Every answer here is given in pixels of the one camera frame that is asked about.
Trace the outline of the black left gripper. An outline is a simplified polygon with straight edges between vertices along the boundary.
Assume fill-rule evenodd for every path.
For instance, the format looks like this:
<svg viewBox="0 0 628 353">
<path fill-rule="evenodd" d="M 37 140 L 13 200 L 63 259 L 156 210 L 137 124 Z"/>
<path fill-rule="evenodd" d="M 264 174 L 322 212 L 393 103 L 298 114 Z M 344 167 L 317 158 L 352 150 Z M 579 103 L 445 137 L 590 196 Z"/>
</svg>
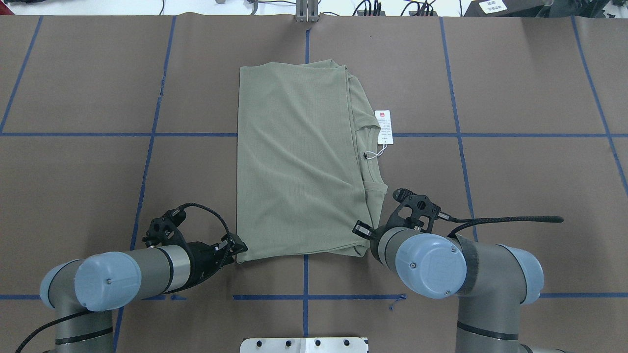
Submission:
<svg viewBox="0 0 628 353">
<path fill-rule="evenodd" d="M 187 245 L 192 254 L 190 278 L 186 282 L 188 287 L 196 286 L 212 277 L 224 266 L 233 264 L 234 255 L 248 250 L 248 246 L 237 234 L 224 235 L 223 242 L 219 244 L 191 242 Z"/>
</svg>

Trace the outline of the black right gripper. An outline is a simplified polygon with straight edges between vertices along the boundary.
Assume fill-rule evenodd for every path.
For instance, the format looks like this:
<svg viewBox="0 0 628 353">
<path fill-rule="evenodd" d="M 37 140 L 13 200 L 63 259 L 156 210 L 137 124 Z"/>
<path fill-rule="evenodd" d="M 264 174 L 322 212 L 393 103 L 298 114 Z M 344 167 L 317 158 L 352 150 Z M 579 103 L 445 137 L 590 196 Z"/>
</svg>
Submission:
<svg viewBox="0 0 628 353">
<path fill-rule="evenodd" d="M 353 226 L 353 234 L 358 235 L 359 237 L 370 240 L 371 246 L 378 246 L 382 241 L 384 234 L 391 230 L 390 227 L 379 227 L 374 229 L 367 223 L 363 223 L 363 221 L 357 221 Z"/>
</svg>

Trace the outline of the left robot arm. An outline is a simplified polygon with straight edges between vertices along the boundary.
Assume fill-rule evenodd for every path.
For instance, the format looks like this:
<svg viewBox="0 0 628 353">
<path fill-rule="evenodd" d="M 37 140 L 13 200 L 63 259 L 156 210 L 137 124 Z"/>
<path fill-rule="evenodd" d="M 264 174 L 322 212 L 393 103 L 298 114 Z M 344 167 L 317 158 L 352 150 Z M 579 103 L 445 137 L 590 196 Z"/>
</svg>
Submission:
<svg viewBox="0 0 628 353">
<path fill-rule="evenodd" d="M 110 251 L 49 270 L 40 299 L 54 310 L 55 353 L 112 353 L 113 311 L 133 301 L 187 290 L 206 281 L 247 251 L 226 234 L 217 244 L 187 243 L 173 235 L 143 250 Z"/>
</svg>

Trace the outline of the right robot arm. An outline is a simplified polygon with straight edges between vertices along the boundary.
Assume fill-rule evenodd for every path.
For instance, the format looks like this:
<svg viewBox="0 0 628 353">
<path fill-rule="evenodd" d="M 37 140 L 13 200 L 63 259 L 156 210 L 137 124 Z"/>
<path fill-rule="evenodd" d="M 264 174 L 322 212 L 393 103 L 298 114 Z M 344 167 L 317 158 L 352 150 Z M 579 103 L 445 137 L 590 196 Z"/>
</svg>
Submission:
<svg viewBox="0 0 628 353">
<path fill-rule="evenodd" d="M 411 291 L 430 299 L 458 298 L 458 353 L 547 353 L 520 341 L 521 308 L 540 297 L 544 271 L 531 253 L 462 235 L 357 221 L 353 233 Z"/>
</svg>

